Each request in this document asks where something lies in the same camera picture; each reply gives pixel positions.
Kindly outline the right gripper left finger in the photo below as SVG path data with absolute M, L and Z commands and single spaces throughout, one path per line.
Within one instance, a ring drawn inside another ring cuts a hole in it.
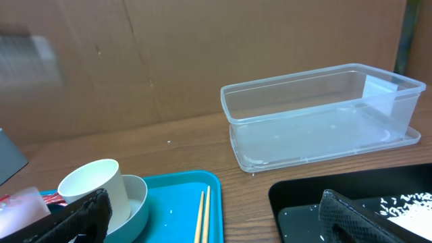
M 97 189 L 62 210 L 2 238 L 3 243 L 79 242 L 102 243 L 112 209 L 105 189 Z

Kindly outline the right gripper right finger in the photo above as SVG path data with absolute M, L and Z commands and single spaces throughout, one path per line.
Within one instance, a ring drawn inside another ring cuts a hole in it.
M 326 242 L 430 243 L 334 190 L 324 190 L 319 221 Z

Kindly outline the white paper cup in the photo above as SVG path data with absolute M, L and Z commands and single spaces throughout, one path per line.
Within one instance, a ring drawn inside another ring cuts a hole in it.
M 126 187 L 114 159 L 87 163 L 67 175 L 58 185 L 57 192 L 67 203 L 72 203 L 96 189 L 106 189 L 112 209 L 107 233 L 125 223 L 131 213 Z

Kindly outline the grey dishwasher rack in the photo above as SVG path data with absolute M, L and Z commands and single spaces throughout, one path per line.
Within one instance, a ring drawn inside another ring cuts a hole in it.
M 0 180 L 4 184 L 28 164 L 27 158 L 11 141 L 3 129 L 0 131 Z

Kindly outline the red snack wrapper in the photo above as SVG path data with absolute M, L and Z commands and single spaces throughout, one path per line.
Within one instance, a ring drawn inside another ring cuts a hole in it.
M 16 205 L 30 197 L 31 195 L 5 195 L 1 198 L 1 207 Z M 68 205 L 64 198 L 57 192 L 53 194 L 42 194 L 40 197 L 44 200 L 46 205 L 59 205 L 62 207 Z

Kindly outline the black plastic tray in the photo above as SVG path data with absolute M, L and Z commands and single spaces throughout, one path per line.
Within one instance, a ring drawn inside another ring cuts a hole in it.
M 323 191 L 332 189 L 386 218 L 391 207 L 431 204 L 431 164 L 407 165 L 278 182 L 269 201 L 281 242 L 324 242 L 319 223 Z

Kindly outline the grey-green bowl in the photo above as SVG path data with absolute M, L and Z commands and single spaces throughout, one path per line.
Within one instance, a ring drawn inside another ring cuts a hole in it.
M 132 243 L 144 230 L 149 218 L 149 204 L 146 202 L 148 186 L 136 175 L 122 176 L 128 195 L 131 213 L 129 218 L 106 235 L 104 243 Z

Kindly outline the pile of white rice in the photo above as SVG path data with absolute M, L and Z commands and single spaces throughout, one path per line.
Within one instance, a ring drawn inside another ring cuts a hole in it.
M 431 241 L 431 193 L 380 198 L 379 205 L 387 220 Z

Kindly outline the teal plastic tray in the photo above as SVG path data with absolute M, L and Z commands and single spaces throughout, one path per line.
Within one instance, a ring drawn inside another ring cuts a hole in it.
M 133 242 L 194 242 L 201 192 L 204 206 L 211 187 L 209 242 L 223 241 L 221 184 L 207 171 L 187 171 L 143 178 L 148 186 L 149 216 L 142 233 Z

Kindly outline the clear plastic container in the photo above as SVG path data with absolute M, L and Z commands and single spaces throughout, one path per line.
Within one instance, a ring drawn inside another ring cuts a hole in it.
M 221 89 L 239 167 L 257 173 L 415 144 L 423 82 L 359 63 Z

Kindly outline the left wooden chopstick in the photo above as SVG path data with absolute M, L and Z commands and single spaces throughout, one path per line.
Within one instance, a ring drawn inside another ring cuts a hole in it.
M 204 192 L 201 192 L 200 195 L 200 204 L 198 208 L 198 215 L 196 220 L 196 229 L 194 234 L 194 243 L 200 243 L 200 234 L 203 222 L 203 206 L 204 206 Z

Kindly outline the wooden chopstick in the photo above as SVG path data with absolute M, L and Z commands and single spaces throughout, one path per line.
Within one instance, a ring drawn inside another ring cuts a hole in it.
M 200 195 L 200 204 L 198 208 L 198 215 L 196 220 L 196 229 L 194 234 L 194 243 L 200 243 L 200 234 L 203 222 L 203 206 L 204 206 L 204 192 L 201 192 Z
M 202 229 L 202 243 L 209 242 L 209 219 L 210 219 L 210 204 L 211 204 L 211 187 L 207 186 L 207 195 L 205 203 L 205 214 Z

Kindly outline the right wooden chopstick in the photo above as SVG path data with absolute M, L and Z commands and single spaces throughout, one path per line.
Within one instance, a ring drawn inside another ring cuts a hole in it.
M 211 204 L 211 187 L 207 186 L 207 195 L 205 203 L 205 214 L 202 229 L 202 243 L 209 242 L 209 219 L 210 219 L 210 204 Z

